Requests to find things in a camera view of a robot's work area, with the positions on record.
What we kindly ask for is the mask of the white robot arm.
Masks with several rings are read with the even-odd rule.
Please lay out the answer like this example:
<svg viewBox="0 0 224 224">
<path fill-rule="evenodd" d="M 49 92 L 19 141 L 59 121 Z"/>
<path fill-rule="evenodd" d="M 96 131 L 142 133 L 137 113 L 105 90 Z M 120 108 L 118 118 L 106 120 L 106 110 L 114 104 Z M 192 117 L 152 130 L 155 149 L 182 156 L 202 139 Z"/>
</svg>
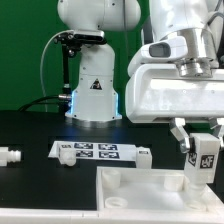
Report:
<svg viewBox="0 0 224 224">
<path fill-rule="evenodd" d="M 126 115 L 133 123 L 170 123 L 188 151 L 187 122 L 224 118 L 224 69 L 217 58 L 224 0 L 149 0 L 149 10 L 142 45 L 128 66 Z M 67 118 L 84 126 L 118 118 L 114 52 L 103 35 L 139 24 L 137 0 L 58 0 L 58 14 L 70 46 L 81 52 Z"/>
</svg>

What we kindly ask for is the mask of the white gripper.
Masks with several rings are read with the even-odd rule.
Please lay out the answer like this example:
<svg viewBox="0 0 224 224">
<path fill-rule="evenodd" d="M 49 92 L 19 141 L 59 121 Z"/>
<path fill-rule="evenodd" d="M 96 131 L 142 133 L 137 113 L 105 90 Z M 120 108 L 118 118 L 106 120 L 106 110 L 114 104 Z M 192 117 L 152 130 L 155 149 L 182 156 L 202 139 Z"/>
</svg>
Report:
<svg viewBox="0 0 224 224">
<path fill-rule="evenodd" d="M 224 117 L 224 70 L 212 78 L 180 77 L 174 64 L 141 65 L 126 86 L 126 115 L 133 123 L 170 121 L 182 153 L 190 151 L 185 119 Z M 224 137 L 224 118 L 209 120 L 213 135 Z"/>
</svg>

